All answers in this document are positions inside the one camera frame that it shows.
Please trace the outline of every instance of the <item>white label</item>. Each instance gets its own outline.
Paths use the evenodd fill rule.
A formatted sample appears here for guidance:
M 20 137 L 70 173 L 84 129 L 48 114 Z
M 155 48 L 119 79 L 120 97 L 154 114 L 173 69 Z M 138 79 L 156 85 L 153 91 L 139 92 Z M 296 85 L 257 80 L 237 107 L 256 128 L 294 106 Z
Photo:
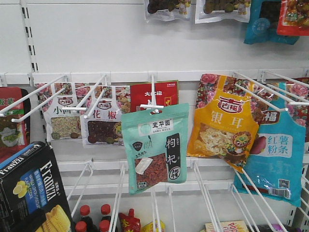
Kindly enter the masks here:
M 293 137 L 288 134 L 259 134 L 259 137 L 266 138 L 264 150 L 256 156 L 263 157 L 285 157 L 292 156 Z
M 174 130 L 172 118 L 139 124 L 139 136 L 146 136 L 172 130 Z

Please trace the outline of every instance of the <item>fravizzi cracker box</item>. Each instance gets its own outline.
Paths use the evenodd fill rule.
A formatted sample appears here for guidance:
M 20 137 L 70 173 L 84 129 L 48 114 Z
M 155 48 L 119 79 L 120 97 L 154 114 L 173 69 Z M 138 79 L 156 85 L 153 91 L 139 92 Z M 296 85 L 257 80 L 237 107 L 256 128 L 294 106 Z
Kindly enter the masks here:
M 0 163 L 1 232 L 73 232 L 53 149 L 33 142 Z

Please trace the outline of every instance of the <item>white sticker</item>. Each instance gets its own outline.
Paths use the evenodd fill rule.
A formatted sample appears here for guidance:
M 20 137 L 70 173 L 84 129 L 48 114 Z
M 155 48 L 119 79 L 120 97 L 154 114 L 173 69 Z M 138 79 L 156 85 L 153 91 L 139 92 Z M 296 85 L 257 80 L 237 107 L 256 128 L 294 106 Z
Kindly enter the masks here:
M 135 171 L 137 174 L 144 175 L 144 171 L 148 168 L 148 166 L 151 164 L 153 159 L 145 157 L 142 158 L 141 161 L 136 165 Z

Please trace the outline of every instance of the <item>white wall panel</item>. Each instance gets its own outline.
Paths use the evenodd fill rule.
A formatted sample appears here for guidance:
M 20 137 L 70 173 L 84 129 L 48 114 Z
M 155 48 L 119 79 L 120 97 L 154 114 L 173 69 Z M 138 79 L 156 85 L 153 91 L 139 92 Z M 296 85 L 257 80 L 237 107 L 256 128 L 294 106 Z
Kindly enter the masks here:
M 142 4 L 28 7 L 39 72 L 308 66 L 309 38 L 300 38 L 295 45 L 247 45 L 243 43 L 246 24 L 233 20 L 200 25 L 193 21 L 146 23 Z
M 0 2 L 0 73 L 31 71 L 22 17 L 19 4 Z

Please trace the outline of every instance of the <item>snack bag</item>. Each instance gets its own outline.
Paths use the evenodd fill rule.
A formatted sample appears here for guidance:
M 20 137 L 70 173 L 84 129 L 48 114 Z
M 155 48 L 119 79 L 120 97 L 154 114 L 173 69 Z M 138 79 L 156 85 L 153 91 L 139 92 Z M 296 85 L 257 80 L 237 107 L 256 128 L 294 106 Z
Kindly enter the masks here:
M 178 104 L 178 81 L 158 82 L 154 84 L 157 105 Z M 151 101 L 151 83 L 131 86 L 131 112 L 143 110 L 141 104 Z
M 279 35 L 309 35 L 309 2 L 306 0 L 282 0 Z
M 280 88 L 285 89 L 285 83 L 280 83 Z M 281 98 L 271 103 L 285 107 Z M 300 207 L 306 122 L 302 118 L 294 120 L 290 113 L 272 109 L 266 113 L 244 170 L 264 196 Z M 255 193 L 247 178 L 243 174 L 241 177 Z M 237 176 L 234 184 L 240 192 L 247 193 Z
M 28 92 L 18 87 L 0 88 L 0 110 L 26 96 Z M 30 100 L 13 107 L 0 117 L 0 163 L 26 147 L 30 143 L 30 118 L 20 123 L 12 118 L 21 118 L 30 111 Z
M 251 112 L 250 94 L 235 83 L 253 91 L 253 84 L 247 80 L 202 75 L 197 99 L 207 96 L 195 110 L 187 155 L 203 158 L 218 155 L 241 172 L 259 126 Z
M 130 86 L 98 86 L 92 92 L 91 104 L 85 115 L 96 103 L 102 91 L 104 93 L 92 116 L 90 118 L 80 116 L 85 147 L 115 142 L 123 145 L 121 117 L 122 114 L 130 112 Z
M 190 20 L 191 0 L 145 0 L 146 20 Z
M 277 34 L 281 0 L 252 1 L 250 21 L 247 27 L 245 44 L 275 43 L 295 44 L 297 36 L 283 36 Z
M 130 194 L 143 192 L 159 182 L 186 181 L 189 104 L 171 105 L 159 114 L 151 112 L 122 115 Z
M 248 23 L 251 0 L 197 0 L 195 23 L 234 19 Z
M 65 90 L 42 107 L 48 142 L 58 139 L 81 138 L 80 113 L 62 110 L 62 107 L 76 106 L 88 93 L 90 86 L 74 82 L 54 83 L 39 92 L 40 101 L 46 100 L 62 88 Z M 89 98 L 84 106 L 89 107 L 90 103 L 91 99 Z

